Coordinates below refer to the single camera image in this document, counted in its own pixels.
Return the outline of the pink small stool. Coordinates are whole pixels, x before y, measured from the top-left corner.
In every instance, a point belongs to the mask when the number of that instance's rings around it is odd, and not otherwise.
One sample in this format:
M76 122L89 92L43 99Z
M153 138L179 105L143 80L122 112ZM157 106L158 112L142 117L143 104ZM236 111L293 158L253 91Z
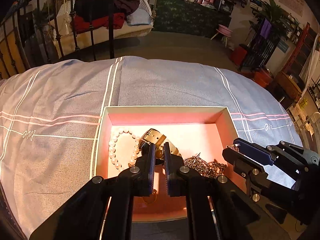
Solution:
M224 45L225 47L227 47L227 42L228 42L228 39L231 37L232 32L233 32L232 30L220 24L216 29L216 34L211 38L211 40L213 40L217 35L221 34L223 35L222 39L224 40Z

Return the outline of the thin gold bangle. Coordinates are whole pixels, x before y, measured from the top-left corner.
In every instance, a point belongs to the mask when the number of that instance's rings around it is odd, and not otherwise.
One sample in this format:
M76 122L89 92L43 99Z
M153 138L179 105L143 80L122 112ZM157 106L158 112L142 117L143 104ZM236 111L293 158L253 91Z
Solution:
M142 197L143 202L146 204L154 203L157 200L157 190L153 189L149 196Z

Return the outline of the large green plant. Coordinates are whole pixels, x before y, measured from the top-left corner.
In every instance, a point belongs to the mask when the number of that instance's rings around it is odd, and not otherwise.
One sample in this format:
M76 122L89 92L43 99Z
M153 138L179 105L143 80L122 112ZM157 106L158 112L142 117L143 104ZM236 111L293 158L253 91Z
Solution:
M274 0L265 2L262 0L250 0L250 7L256 11L257 18L267 20L271 25L271 30L279 37L287 39L287 33L291 30L291 23L287 13Z

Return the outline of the black iron bed frame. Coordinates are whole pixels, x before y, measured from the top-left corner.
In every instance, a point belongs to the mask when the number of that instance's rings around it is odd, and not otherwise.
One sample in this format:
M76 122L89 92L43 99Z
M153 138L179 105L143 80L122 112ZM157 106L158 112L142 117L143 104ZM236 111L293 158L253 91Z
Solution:
M67 45L79 56L75 5L75 0L16 0L1 22L1 79L65 58Z

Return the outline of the red clothes pile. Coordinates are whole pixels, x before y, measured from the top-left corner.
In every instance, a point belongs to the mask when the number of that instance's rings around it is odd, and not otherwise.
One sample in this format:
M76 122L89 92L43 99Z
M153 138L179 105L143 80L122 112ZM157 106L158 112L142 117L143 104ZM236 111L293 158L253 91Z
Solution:
M118 12L113 15L113 28L114 29L121 29L124 22L125 22L125 14ZM74 26L74 30L77 34L85 33L90 31L90 22L86 22L82 17L75 16L74 19L71 21L71 26ZM102 18L98 18L92 21L93 30L105 27L106 29L109 28L109 16L105 16Z

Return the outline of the white hanging swing chair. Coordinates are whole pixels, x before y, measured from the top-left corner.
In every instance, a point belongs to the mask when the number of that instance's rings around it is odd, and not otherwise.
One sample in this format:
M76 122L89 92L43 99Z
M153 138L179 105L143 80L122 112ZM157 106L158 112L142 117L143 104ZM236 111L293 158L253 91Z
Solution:
M53 44L58 57L109 40L108 0L73 0L63 3L56 19ZM115 0L113 36L117 38L145 36L153 28L151 8L147 0Z

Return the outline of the mint green jewelry box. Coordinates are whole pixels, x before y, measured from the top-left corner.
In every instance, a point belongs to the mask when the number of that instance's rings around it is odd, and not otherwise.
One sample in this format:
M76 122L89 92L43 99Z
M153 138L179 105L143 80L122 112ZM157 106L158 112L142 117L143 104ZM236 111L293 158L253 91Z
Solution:
M103 111L94 173L145 177L133 187L132 220L163 222L187 216L185 178L199 179L195 191L209 195L204 180L228 177L241 190L244 178L223 158L237 138L226 107L127 106Z

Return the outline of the green floral covered cabinet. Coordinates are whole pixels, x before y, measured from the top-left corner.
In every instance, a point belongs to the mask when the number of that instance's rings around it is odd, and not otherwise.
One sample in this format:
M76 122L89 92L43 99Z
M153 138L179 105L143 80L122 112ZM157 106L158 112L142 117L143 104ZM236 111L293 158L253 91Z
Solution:
M211 38L219 25L228 27L231 16L185 0L148 0L155 13L153 31Z

